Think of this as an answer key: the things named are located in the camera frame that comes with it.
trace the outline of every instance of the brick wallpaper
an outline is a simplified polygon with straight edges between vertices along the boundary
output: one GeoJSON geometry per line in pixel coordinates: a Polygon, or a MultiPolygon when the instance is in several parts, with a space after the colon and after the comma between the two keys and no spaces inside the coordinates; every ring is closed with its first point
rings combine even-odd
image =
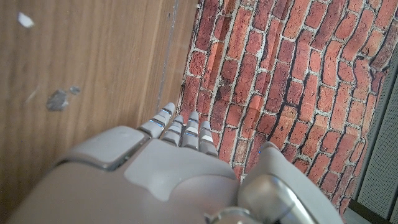
{"type": "Polygon", "coordinates": [[[396,0],[206,0],[180,113],[208,120],[239,178],[272,141],[342,212],[398,41],[396,0]]]}

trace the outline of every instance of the dark gray panel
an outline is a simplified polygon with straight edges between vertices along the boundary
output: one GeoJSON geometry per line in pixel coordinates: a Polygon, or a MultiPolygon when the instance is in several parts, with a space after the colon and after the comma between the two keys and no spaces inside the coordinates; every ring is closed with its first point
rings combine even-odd
{"type": "Polygon", "coordinates": [[[397,127],[398,83],[396,81],[358,196],[359,203],[386,219],[389,218],[389,212],[395,204],[398,184],[397,127]]]}

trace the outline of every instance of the wood grain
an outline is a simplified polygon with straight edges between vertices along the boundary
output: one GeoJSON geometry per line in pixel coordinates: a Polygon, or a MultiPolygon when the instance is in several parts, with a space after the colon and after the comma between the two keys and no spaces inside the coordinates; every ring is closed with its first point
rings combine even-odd
{"type": "Polygon", "coordinates": [[[73,145],[177,102],[196,3],[2,1],[0,222],[73,145]],[[35,26],[22,27],[18,12],[35,26]],[[72,85],[81,93],[48,111],[47,98],[72,85]]]}

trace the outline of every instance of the gray mesh panel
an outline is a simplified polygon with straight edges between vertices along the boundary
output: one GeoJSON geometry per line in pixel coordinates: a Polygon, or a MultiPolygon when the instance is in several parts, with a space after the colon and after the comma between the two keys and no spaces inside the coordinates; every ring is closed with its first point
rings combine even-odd
{"type": "MultiPolygon", "coordinates": [[[[396,71],[391,71],[386,79],[393,82],[396,77],[396,71]]],[[[382,92],[383,99],[388,100],[388,91],[382,92]]],[[[375,111],[375,123],[380,122],[380,116],[385,103],[382,102],[378,106],[379,110],[375,111]]],[[[376,133],[369,133],[369,147],[372,140],[376,140],[372,151],[368,169],[364,176],[364,181],[359,193],[358,202],[368,207],[384,218],[388,218],[391,207],[395,205],[395,194],[398,184],[398,83],[395,81],[394,88],[391,93],[390,100],[377,138],[370,139],[371,136],[377,134],[377,129],[372,128],[376,133]]]]}

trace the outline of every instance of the red brick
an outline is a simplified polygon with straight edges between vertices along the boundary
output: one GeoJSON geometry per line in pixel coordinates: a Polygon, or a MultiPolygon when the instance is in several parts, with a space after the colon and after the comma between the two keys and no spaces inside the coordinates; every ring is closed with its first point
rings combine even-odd
{"type": "Polygon", "coordinates": [[[368,60],[355,60],[354,75],[356,77],[356,86],[353,96],[361,100],[366,99],[371,84],[368,64],[368,60]]]}
{"type": "Polygon", "coordinates": [[[246,45],[246,51],[255,55],[261,49],[261,46],[262,34],[251,30],[249,34],[248,44],[246,45]]]}
{"type": "Polygon", "coordinates": [[[360,173],[361,173],[361,168],[362,168],[362,164],[363,164],[363,160],[365,158],[365,155],[366,155],[366,148],[363,149],[361,157],[359,158],[359,161],[356,164],[355,171],[354,171],[354,176],[355,177],[359,176],[360,173]]]}
{"type": "Polygon", "coordinates": [[[294,52],[294,42],[283,39],[280,44],[278,59],[290,63],[292,61],[292,54],[294,52]]]}
{"type": "Polygon", "coordinates": [[[218,10],[218,0],[205,1],[197,34],[196,47],[207,50],[218,10]]]}
{"type": "Polygon", "coordinates": [[[186,77],[181,104],[181,115],[184,117],[184,121],[188,121],[189,114],[195,110],[199,84],[198,78],[186,77]]]}
{"type": "Polygon", "coordinates": [[[265,31],[268,21],[268,16],[271,13],[273,1],[259,0],[256,9],[256,15],[253,19],[253,26],[259,30],[265,31]]]}
{"type": "Polygon", "coordinates": [[[276,122],[276,116],[264,114],[261,116],[257,131],[263,134],[270,134],[276,122]]]}
{"type": "Polygon", "coordinates": [[[232,34],[229,39],[227,55],[231,58],[240,59],[244,47],[244,38],[248,31],[252,11],[243,7],[238,9],[232,34]]]}
{"type": "Polygon", "coordinates": [[[378,28],[388,29],[390,21],[397,9],[397,5],[398,1],[396,0],[383,0],[379,10],[380,13],[377,14],[374,25],[378,28]]]}
{"type": "Polygon", "coordinates": [[[345,196],[347,196],[347,197],[352,197],[353,196],[357,180],[358,180],[358,178],[354,177],[354,178],[352,178],[349,181],[349,184],[347,186],[346,192],[344,193],[345,196]]]}
{"type": "Polygon", "coordinates": [[[384,40],[384,45],[381,47],[381,50],[376,55],[376,58],[372,62],[371,66],[374,68],[382,69],[386,66],[386,63],[391,58],[392,51],[398,41],[398,22],[392,21],[392,25],[387,34],[386,39],[384,40]]]}
{"type": "Polygon", "coordinates": [[[207,90],[213,90],[216,83],[218,69],[223,56],[224,43],[216,42],[211,46],[210,54],[207,60],[206,72],[202,79],[202,87],[207,90]]]}
{"type": "Polygon", "coordinates": [[[310,57],[310,70],[319,72],[321,69],[321,55],[316,50],[312,50],[310,57]]]}
{"type": "Polygon", "coordinates": [[[335,107],[331,114],[330,127],[342,131],[343,124],[346,116],[346,109],[350,103],[351,86],[340,83],[337,90],[335,107]]]}
{"type": "Polygon", "coordinates": [[[199,124],[202,124],[202,122],[208,121],[208,118],[209,118],[209,116],[206,115],[206,114],[199,114],[198,123],[199,123],[199,124]]]}
{"type": "Polygon", "coordinates": [[[340,133],[337,133],[335,131],[328,131],[322,141],[321,151],[334,153],[340,137],[340,133]]]}
{"type": "Polygon", "coordinates": [[[349,198],[343,198],[341,201],[341,205],[339,207],[339,213],[341,217],[343,217],[344,211],[346,210],[348,204],[349,204],[349,198]]]}
{"type": "Polygon", "coordinates": [[[361,52],[369,57],[376,55],[379,50],[381,39],[384,37],[382,32],[372,30],[371,35],[366,42],[366,45],[362,48],[361,52]]]}
{"type": "Polygon", "coordinates": [[[350,161],[351,162],[356,162],[358,161],[359,157],[361,156],[361,153],[364,149],[365,143],[364,142],[359,142],[357,143],[357,145],[355,146],[355,150],[352,153],[351,157],[350,157],[350,161]]]}
{"type": "Polygon", "coordinates": [[[337,152],[331,161],[330,170],[342,172],[344,164],[355,147],[358,136],[345,133],[337,147],[337,152]]]}
{"type": "Polygon", "coordinates": [[[289,141],[293,144],[301,144],[307,130],[308,130],[307,124],[296,122],[289,141]]]}
{"type": "Polygon", "coordinates": [[[231,23],[231,17],[221,15],[216,21],[216,27],[214,29],[214,37],[219,40],[225,40],[226,34],[229,30],[231,23]]]}
{"type": "Polygon", "coordinates": [[[286,145],[285,149],[282,151],[286,160],[293,162],[294,156],[297,153],[297,148],[291,144],[286,145]]]}
{"type": "Polygon", "coordinates": [[[321,86],[319,89],[318,109],[329,112],[333,106],[333,96],[335,91],[331,88],[321,86]]]}
{"type": "Polygon", "coordinates": [[[221,141],[219,159],[225,162],[230,162],[232,156],[232,150],[234,148],[234,141],[236,137],[236,129],[225,128],[223,139],[221,141]]]}
{"type": "Polygon", "coordinates": [[[223,14],[231,14],[234,11],[237,0],[224,0],[223,3],[223,14]]]}
{"type": "Polygon", "coordinates": [[[361,18],[359,19],[358,26],[355,29],[354,34],[347,42],[346,46],[343,49],[343,53],[341,56],[347,60],[353,60],[355,54],[365,43],[368,32],[372,26],[374,18],[374,13],[369,9],[365,9],[362,12],[361,18]]]}
{"type": "Polygon", "coordinates": [[[254,87],[260,94],[266,94],[269,82],[271,81],[271,75],[267,72],[261,72],[257,75],[256,85],[254,87]]]}
{"type": "Polygon", "coordinates": [[[314,160],[313,165],[308,173],[308,178],[316,185],[318,181],[323,177],[328,168],[330,158],[324,154],[318,154],[317,158],[314,160]]]}
{"type": "Polygon", "coordinates": [[[271,20],[271,24],[267,34],[266,45],[262,53],[260,67],[272,70],[274,66],[277,48],[280,42],[280,33],[282,32],[283,23],[277,19],[271,20]]]}
{"type": "Polygon", "coordinates": [[[329,40],[338,21],[340,20],[344,3],[344,0],[336,0],[330,3],[326,16],[318,29],[317,35],[315,36],[315,40],[312,42],[312,47],[319,50],[322,50],[325,47],[326,42],[329,40]]]}
{"type": "Polygon", "coordinates": [[[229,85],[221,85],[217,89],[216,100],[229,101],[231,95],[231,87],[229,85]]]}
{"type": "Polygon", "coordinates": [[[237,127],[239,124],[239,121],[241,120],[242,113],[243,113],[242,106],[239,106],[239,105],[229,106],[228,115],[226,117],[226,123],[237,127]]]}
{"type": "Polygon", "coordinates": [[[271,87],[268,93],[266,110],[278,112],[283,102],[287,77],[289,76],[289,66],[280,62],[276,63],[274,76],[272,77],[271,87]]]}
{"type": "Polygon", "coordinates": [[[348,9],[354,11],[354,12],[361,12],[362,8],[362,0],[349,0],[348,1],[348,9]]]}
{"type": "Polygon", "coordinates": [[[206,55],[201,52],[192,52],[191,64],[189,65],[189,72],[194,75],[202,75],[205,67],[206,55]]]}
{"type": "Polygon", "coordinates": [[[284,142],[292,129],[294,120],[296,120],[297,110],[294,107],[284,106],[281,116],[279,117],[278,125],[271,137],[271,142],[279,149],[282,149],[284,142]]]}
{"type": "Polygon", "coordinates": [[[212,131],[212,132],[211,132],[211,137],[213,138],[213,143],[214,143],[214,145],[217,147],[217,146],[218,146],[218,143],[220,143],[220,134],[218,134],[218,133],[212,131]]]}
{"type": "Polygon", "coordinates": [[[255,0],[242,0],[241,4],[244,5],[244,6],[253,7],[255,2],[256,2],[255,0]]]}
{"type": "Polygon", "coordinates": [[[323,17],[323,13],[326,10],[326,4],[320,2],[312,2],[310,12],[305,20],[305,25],[318,28],[319,23],[321,23],[321,19],[323,17]]]}
{"type": "Polygon", "coordinates": [[[211,112],[210,126],[213,130],[221,131],[228,102],[223,100],[215,101],[213,111],[211,112]]]}
{"type": "Polygon", "coordinates": [[[264,99],[262,96],[253,95],[250,100],[249,108],[259,111],[261,110],[263,104],[264,104],[264,99]]]}
{"type": "Polygon", "coordinates": [[[345,189],[346,189],[346,187],[348,185],[348,182],[349,182],[349,178],[351,177],[351,174],[353,173],[353,171],[354,171],[354,167],[352,167],[352,166],[348,166],[344,170],[344,174],[341,177],[341,180],[340,180],[339,186],[337,188],[337,191],[336,191],[333,199],[331,200],[333,205],[336,205],[337,207],[340,206],[340,198],[344,194],[344,191],[345,191],[345,189]]]}
{"type": "Polygon", "coordinates": [[[325,178],[323,179],[321,189],[329,193],[335,192],[335,189],[337,187],[337,180],[338,176],[336,174],[327,172],[325,178]]]}
{"type": "Polygon", "coordinates": [[[368,102],[366,103],[366,110],[363,118],[363,124],[362,124],[362,135],[361,135],[362,137],[365,137],[369,132],[375,103],[376,103],[376,97],[369,94],[368,102]]]}
{"type": "Polygon", "coordinates": [[[248,152],[248,149],[249,141],[239,138],[238,143],[236,144],[234,162],[243,163],[246,158],[246,153],[248,152]]]}
{"type": "Polygon", "coordinates": [[[309,158],[313,159],[315,153],[317,152],[320,144],[322,143],[322,137],[326,134],[326,129],[328,125],[328,118],[322,115],[316,115],[315,122],[311,127],[308,134],[308,138],[304,143],[302,148],[302,154],[307,155],[309,158]]]}
{"type": "Polygon", "coordinates": [[[309,0],[296,0],[290,10],[289,20],[286,23],[284,36],[295,39],[299,33],[300,26],[304,21],[305,11],[307,10],[309,0]]]}
{"type": "Polygon", "coordinates": [[[384,76],[385,76],[385,74],[382,72],[376,72],[376,74],[373,75],[374,78],[373,78],[372,87],[371,87],[372,91],[374,91],[376,93],[379,92],[379,86],[382,86],[382,85],[380,85],[380,82],[384,78],[384,76]]]}
{"type": "Polygon", "coordinates": [[[300,109],[300,120],[311,121],[317,98],[318,77],[309,75],[304,87],[304,96],[300,109]]]}
{"type": "Polygon", "coordinates": [[[206,90],[200,90],[198,94],[197,111],[201,114],[208,114],[211,104],[211,93],[206,90]]]}
{"type": "Polygon", "coordinates": [[[284,20],[292,0],[278,0],[272,14],[281,20],[284,20]]]}
{"type": "Polygon", "coordinates": [[[325,53],[325,63],[323,64],[322,82],[324,84],[330,86],[336,85],[336,61],[341,46],[341,43],[334,40],[332,40],[328,45],[325,53]]]}
{"type": "Polygon", "coordinates": [[[264,102],[263,97],[259,95],[253,95],[250,100],[250,105],[244,117],[242,128],[241,128],[241,135],[244,138],[251,138],[254,132],[254,128],[257,125],[257,122],[260,117],[260,110],[262,104],[264,102]]]}
{"type": "Polygon", "coordinates": [[[337,27],[337,30],[335,32],[335,37],[340,38],[340,39],[346,39],[349,37],[349,35],[354,31],[355,25],[356,25],[356,16],[355,14],[351,12],[347,12],[345,15],[344,19],[340,23],[340,25],[337,27]]]}
{"type": "Polygon", "coordinates": [[[259,160],[259,150],[261,145],[266,141],[266,137],[262,134],[255,134],[253,138],[253,144],[249,153],[248,161],[246,163],[245,173],[250,172],[250,170],[257,164],[259,160]]]}
{"type": "Polygon", "coordinates": [[[308,168],[310,167],[309,161],[304,161],[302,159],[296,159],[296,161],[294,161],[293,165],[296,168],[298,168],[303,174],[305,174],[306,171],[308,170],[308,168]]]}
{"type": "Polygon", "coordinates": [[[243,169],[244,169],[244,167],[241,166],[241,165],[236,165],[236,166],[233,167],[234,173],[235,173],[236,178],[238,179],[238,181],[241,181],[241,176],[242,176],[242,173],[243,173],[243,169]]]}
{"type": "Polygon", "coordinates": [[[310,42],[312,40],[312,33],[304,30],[300,33],[297,40],[296,56],[293,60],[292,76],[299,80],[304,80],[304,72],[308,67],[310,58],[310,42]]]}
{"type": "Polygon", "coordinates": [[[346,82],[349,82],[349,83],[354,82],[353,69],[345,62],[339,62],[338,76],[346,82]]]}
{"type": "Polygon", "coordinates": [[[257,57],[251,54],[244,54],[238,80],[236,82],[232,101],[243,104],[248,98],[251,83],[256,70],[257,57]]]}
{"type": "Polygon", "coordinates": [[[303,84],[298,82],[290,82],[289,90],[287,92],[287,102],[293,105],[298,105],[301,94],[303,93],[303,84]]]}
{"type": "Polygon", "coordinates": [[[361,125],[364,111],[365,104],[353,101],[351,104],[351,108],[349,109],[347,121],[351,124],[361,125]]]}
{"type": "Polygon", "coordinates": [[[227,84],[232,84],[238,70],[238,62],[235,60],[225,60],[223,68],[221,69],[221,77],[227,84]]]}
{"type": "Polygon", "coordinates": [[[373,9],[376,9],[379,6],[380,1],[381,0],[369,0],[368,3],[373,9]]]}

